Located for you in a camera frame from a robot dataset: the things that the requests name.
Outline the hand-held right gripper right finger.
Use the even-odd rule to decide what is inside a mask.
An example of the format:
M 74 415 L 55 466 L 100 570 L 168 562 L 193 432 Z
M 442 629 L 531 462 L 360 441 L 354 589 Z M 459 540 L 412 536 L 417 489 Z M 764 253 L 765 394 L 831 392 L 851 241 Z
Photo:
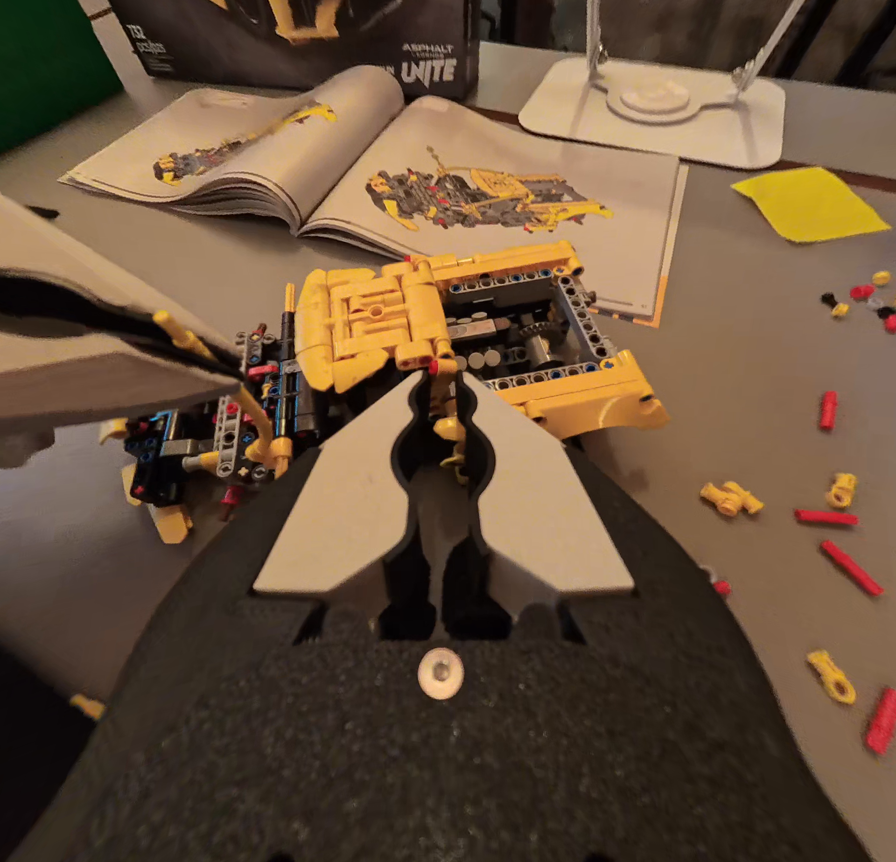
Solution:
M 458 377 L 456 401 L 487 597 L 516 620 L 535 604 L 631 595 L 633 576 L 563 442 L 473 376 Z

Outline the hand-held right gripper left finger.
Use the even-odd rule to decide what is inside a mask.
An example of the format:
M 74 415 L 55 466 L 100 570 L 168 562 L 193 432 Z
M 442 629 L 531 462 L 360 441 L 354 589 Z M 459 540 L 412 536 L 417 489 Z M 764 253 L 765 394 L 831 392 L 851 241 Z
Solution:
M 429 390 L 429 373 L 412 371 L 323 442 L 254 580 L 256 594 L 434 623 L 431 569 L 409 498 L 418 463 L 400 456 L 427 424 Z

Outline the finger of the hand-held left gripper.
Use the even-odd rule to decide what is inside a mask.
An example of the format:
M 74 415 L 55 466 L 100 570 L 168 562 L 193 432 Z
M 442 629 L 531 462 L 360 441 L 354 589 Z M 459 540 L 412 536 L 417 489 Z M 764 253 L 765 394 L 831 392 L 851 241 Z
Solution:
M 2 434 L 179 408 L 238 391 L 242 382 L 231 349 L 182 349 L 157 328 L 2 327 Z
M 34 341 L 102 337 L 152 357 L 237 377 L 238 358 L 174 302 L 2 197 L 2 334 Z

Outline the yellow toy brick model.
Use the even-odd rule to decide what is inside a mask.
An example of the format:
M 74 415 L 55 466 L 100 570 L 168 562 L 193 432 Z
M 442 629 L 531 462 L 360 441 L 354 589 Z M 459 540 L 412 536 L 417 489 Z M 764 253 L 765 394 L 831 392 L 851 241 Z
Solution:
M 285 290 L 279 334 L 265 323 L 236 337 L 245 390 L 189 408 L 102 425 L 122 441 L 128 502 L 148 510 L 165 544 L 194 522 L 185 487 L 223 486 L 222 517 L 280 477 L 411 372 L 435 380 L 429 422 L 452 452 L 441 466 L 467 483 L 454 413 L 460 373 L 475 377 L 558 440 L 668 422 L 629 350 L 594 316 L 596 294 L 567 241 L 460 258 L 412 254 L 379 271 L 316 270 Z

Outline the green box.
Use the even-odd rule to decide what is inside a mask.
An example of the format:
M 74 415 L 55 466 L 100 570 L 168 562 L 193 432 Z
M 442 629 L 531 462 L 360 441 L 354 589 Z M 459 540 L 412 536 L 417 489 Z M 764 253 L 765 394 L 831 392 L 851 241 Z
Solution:
M 1 0 L 1 151 L 123 89 L 78 0 Z

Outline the dark printed toy box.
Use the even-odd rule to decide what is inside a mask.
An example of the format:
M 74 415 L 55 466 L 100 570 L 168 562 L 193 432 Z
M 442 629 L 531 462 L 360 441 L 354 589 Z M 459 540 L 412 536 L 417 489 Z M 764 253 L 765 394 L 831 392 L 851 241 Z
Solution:
M 477 84 L 481 0 L 108 0 L 153 77 L 311 89 L 357 65 L 407 98 Z

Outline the open instruction booklet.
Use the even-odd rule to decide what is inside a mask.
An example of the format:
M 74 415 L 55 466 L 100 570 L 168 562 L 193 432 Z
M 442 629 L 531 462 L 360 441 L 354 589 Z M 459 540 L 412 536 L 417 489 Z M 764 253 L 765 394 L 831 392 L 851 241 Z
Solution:
M 276 218 L 397 257 L 566 242 L 600 308 L 651 317 L 678 158 L 552 140 L 358 65 L 267 97 L 189 91 L 60 178 L 185 214 Z

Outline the cluster of small brick pieces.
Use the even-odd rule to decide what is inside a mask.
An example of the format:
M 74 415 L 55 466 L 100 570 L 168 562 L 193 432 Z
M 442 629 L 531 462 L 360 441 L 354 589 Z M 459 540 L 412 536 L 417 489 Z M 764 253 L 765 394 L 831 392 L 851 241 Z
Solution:
M 865 310 L 879 321 L 886 334 L 895 335 L 894 272 L 875 272 L 867 283 L 851 287 L 846 298 L 824 292 L 820 302 L 835 320 L 845 319 L 853 308 Z

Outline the white lamp stand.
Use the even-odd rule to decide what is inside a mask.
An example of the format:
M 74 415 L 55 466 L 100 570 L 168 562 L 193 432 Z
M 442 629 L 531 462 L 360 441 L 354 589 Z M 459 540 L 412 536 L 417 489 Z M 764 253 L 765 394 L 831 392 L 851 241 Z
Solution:
M 585 55 L 556 63 L 521 109 L 525 131 L 741 170 L 780 160 L 786 93 L 759 74 L 807 0 L 730 73 L 610 57 L 600 2 L 587 0 Z

